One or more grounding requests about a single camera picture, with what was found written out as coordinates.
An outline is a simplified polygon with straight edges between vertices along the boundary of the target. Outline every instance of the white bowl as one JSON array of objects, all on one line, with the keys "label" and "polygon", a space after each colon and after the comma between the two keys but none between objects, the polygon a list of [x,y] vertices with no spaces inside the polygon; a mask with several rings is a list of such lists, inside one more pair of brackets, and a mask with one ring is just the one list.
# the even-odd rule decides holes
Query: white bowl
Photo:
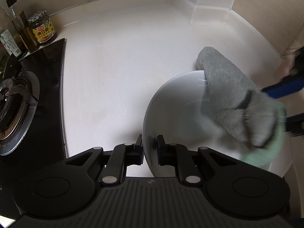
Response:
[{"label": "white bowl", "polygon": [[175,176],[171,166],[158,165],[156,137],[197,151],[207,146],[240,159],[248,148],[212,119],[209,92],[203,70],[180,74],[156,92],[147,108],[142,130],[147,163],[155,177]]}]

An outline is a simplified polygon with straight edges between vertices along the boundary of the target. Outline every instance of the silver rivet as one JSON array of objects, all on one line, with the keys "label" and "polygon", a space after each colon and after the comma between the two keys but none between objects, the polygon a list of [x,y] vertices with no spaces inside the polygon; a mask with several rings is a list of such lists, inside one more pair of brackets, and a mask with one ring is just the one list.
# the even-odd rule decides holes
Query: silver rivet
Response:
[{"label": "silver rivet", "polygon": [[187,176],[186,182],[188,183],[199,183],[201,181],[201,178],[198,176]]},{"label": "silver rivet", "polygon": [[110,184],[110,183],[117,182],[117,178],[115,176],[105,176],[105,177],[102,178],[102,181],[104,183],[109,183]]}]

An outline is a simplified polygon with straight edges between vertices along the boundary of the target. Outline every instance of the glass jar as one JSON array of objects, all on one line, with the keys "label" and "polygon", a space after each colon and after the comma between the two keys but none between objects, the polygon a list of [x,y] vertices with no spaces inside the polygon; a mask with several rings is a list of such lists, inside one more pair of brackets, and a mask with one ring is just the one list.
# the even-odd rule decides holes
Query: glass jar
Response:
[{"label": "glass jar", "polygon": [[40,45],[46,45],[54,41],[57,37],[55,28],[47,15],[46,9],[40,9],[34,13],[29,19],[29,27],[33,31]]}]

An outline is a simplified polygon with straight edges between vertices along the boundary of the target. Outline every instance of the green cloth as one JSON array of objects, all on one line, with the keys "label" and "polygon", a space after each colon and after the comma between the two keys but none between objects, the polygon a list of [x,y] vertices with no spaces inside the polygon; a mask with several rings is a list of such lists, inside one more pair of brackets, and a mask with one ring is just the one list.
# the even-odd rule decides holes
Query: green cloth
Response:
[{"label": "green cloth", "polygon": [[243,162],[256,167],[262,167],[275,159],[279,154],[284,142],[284,132],[286,131],[286,110],[281,102],[277,101],[276,103],[277,121],[273,136],[263,148],[254,147],[251,152],[243,155],[241,159]]}]

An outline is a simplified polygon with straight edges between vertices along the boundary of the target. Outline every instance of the gas stove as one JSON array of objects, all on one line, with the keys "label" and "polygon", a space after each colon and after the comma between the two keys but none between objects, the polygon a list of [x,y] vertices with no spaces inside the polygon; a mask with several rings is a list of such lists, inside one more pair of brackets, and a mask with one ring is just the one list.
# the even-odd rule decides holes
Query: gas stove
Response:
[{"label": "gas stove", "polygon": [[65,39],[17,61],[0,83],[0,215],[20,216],[13,200],[19,179],[66,158],[61,122]]},{"label": "gas stove", "polygon": [[21,143],[33,120],[39,91],[39,79],[31,71],[20,72],[0,83],[1,156],[10,154]]}]

